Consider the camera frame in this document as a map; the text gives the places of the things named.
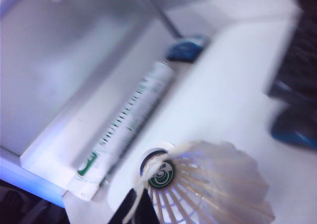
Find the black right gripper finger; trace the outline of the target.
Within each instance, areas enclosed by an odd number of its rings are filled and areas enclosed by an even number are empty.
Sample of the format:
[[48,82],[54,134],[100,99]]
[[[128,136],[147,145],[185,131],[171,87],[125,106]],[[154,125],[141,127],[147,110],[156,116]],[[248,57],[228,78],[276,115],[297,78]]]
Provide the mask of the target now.
[[[110,219],[111,224],[122,224],[124,217],[132,207],[133,201],[136,199],[136,192],[131,189],[117,211]],[[128,224],[153,224],[154,223],[154,207],[148,195],[148,190],[144,189],[137,209],[129,220]]]

